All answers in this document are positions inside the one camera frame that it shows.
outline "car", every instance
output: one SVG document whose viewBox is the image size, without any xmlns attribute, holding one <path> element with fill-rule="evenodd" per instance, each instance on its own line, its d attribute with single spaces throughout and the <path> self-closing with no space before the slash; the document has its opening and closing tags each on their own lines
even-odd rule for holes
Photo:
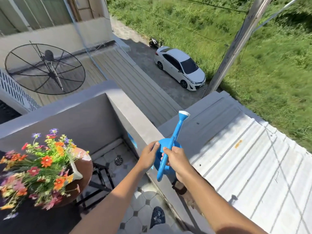
<svg viewBox="0 0 312 234">
<path fill-rule="evenodd" d="M 177 48 L 167 46 L 158 48 L 154 61 L 160 70 L 166 71 L 184 89 L 194 91 L 206 82 L 205 73 L 189 55 Z"/>
</svg>

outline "person's right hand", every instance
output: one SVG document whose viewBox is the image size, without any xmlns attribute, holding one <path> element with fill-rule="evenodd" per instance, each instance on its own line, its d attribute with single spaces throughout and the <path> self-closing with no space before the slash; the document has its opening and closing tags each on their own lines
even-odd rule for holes
<svg viewBox="0 0 312 234">
<path fill-rule="evenodd" d="M 177 179 L 184 183 L 184 177 L 194 172 L 192 165 L 184 153 L 184 149 L 173 146 L 172 150 L 164 147 L 163 151 L 168 155 L 166 165 L 171 166 L 177 174 Z"/>
</svg>

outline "car's front wheel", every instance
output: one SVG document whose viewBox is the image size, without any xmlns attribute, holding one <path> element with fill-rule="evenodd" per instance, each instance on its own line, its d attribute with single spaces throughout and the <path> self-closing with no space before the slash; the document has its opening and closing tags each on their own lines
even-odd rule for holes
<svg viewBox="0 0 312 234">
<path fill-rule="evenodd" d="M 181 80 L 180 85 L 182 86 L 182 88 L 187 89 L 188 84 L 186 83 L 185 80 Z"/>
<path fill-rule="evenodd" d="M 157 62 L 157 66 L 158 66 L 158 68 L 160 69 L 160 70 L 163 70 L 163 66 L 162 66 L 162 63 L 159 61 L 159 62 Z"/>
</svg>

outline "grass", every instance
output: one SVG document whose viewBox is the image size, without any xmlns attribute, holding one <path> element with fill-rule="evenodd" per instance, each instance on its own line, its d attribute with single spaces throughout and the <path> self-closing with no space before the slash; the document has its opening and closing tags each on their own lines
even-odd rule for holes
<svg viewBox="0 0 312 234">
<path fill-rule="evenodd" d="M 109 11 L 141 35 L 188 53 L 212 78 L 252 0 L 110 0 Z M 273 0 L 262 21 L 290 0 Z M 312 1 L 299 0 L 255 32 L 221 87 L 312 151 Z"/>
</svg>

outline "ventilation grille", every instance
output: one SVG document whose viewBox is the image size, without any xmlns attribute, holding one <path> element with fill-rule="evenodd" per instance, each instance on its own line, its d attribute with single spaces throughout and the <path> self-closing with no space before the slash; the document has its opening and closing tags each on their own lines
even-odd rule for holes
<svg viewBox="0 0 312 234">
<path fill-rule="evenodd" d="M 0 69 L 0 88 L 18 101 L 29 111 L 34 111 L 41 106 L 15 82 L 9 75 Z"/>
</svg>

